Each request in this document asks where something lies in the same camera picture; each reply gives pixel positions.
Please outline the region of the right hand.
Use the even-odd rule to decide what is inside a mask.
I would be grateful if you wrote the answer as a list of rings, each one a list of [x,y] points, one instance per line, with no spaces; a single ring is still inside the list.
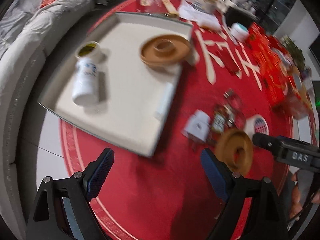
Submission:
[[[297,182],[297,173],[296,172],[291,180],[294,182]],[[293,217],[295,217],[300,211],[302,211],[303,206],[300,203],[300,199],[301,199],[301,192],[298,188],[298,183],[296,183],[295,187],[292,190],[292,194],[291,194],[291,209],[290,209],[290,213],[289,213],[289,219],[292,219]],[[314,196],[312,203],[314,204],[319,204],[319,191],[317,192],[317,194]]]

